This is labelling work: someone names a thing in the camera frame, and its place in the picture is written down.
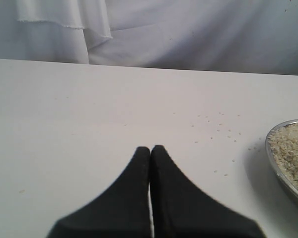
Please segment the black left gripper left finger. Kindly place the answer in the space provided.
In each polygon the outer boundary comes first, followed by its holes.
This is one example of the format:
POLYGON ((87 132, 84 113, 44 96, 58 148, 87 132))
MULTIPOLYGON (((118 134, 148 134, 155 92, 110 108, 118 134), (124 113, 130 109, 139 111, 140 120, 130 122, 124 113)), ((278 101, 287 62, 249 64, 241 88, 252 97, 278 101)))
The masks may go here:
POLYGON ((149 238, 150 150, 138 147, 120 176, 96 199, 59 219, 50 238, 149 238))

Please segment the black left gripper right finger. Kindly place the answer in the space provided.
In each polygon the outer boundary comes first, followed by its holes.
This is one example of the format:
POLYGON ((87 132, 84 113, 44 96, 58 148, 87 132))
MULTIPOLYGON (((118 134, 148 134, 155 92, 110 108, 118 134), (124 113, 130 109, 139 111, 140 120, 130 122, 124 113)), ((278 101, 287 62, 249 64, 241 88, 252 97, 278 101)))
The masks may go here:
POLYGON ((257 223, 195 186, 162 145, 150 156, 150 196, 156 238, 263 238, 257 223))

